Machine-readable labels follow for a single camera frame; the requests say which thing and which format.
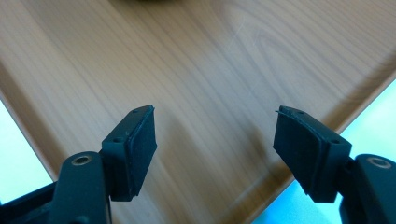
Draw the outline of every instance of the bolt hole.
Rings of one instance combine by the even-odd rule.
[[[389,169],[392,165],[388,161],[384,161],[380,158],[370,157],[367,159],[372,165],[382,168],[382,169]]]
[[[79,165],[85,165],[85,164],[87,164],[90,161],[91,161],[91,157],[90,156],[80,156],[78,158],[75,158],[72,161],[72,164],[75,165],[75,166],[79,166]]]
[[[89,224],[90,220],[86,216],[76,217],[73,221],[69,222],[69,224]]]
[[[345,164],[345,166],[344,166],[345,168],[346,168],[346,171],[347,172],[352,172],[352,168],[353,168],[353,161],[348,161],[346,164]]]
[[[115,139],[113,139],[113,142],[115,142],[115,143],[120,143],[122,141],[123,141],[123,138],[121,138],[121,137],[116,137]]]

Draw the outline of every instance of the black plastic part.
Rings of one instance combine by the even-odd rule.
[[[138,195],[156,148],[152,105],[131,111],[102,142],[106,176],[114,182],[112,201],[129,202]]]
[[[355,182],[368,223],[396,223],[396,163],[369,154],[355,161]]]
[[[47,223],[56,182],[0,206],[0,223]]]
[[[274,149],[316,203],[333,203],[337,171],[352,145],[304,111],[279,108]]]
[[[348,158],[347,163],[340,167],[337,172],[337,177],[335,179],[335,187],[337,191],[351,202],[360,202],[359,193],[356,191],[356,183],[354,179],[354,167],[356,162],[351,158]]]
[[[350,201],[346,198],[341,201],[340,216],[343,224],[364,224],[367,222],[367,216],[361,203]]]
[[[81,152],[64,161],[48,223],[111,223],[105,173],[99,153]]]

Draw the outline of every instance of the wood grain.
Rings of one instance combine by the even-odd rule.
[[[241,223],[290,182],[275,110],[338,132],[394,78],[396,2],[0,1],[0,90],[56,180],[128,111],[159,148],[117,223]]]

